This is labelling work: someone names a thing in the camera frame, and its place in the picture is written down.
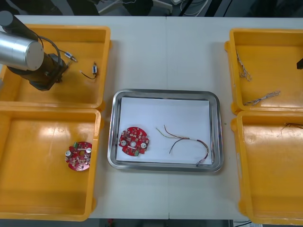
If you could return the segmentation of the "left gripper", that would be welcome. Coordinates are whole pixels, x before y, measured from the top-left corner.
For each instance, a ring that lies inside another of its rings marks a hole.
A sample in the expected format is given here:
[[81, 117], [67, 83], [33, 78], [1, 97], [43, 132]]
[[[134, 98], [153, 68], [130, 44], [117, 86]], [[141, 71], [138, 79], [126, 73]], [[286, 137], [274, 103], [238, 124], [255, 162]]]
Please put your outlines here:
[[44, 54], [44, 83], [60, 83], [67, 64], [56, 54]]

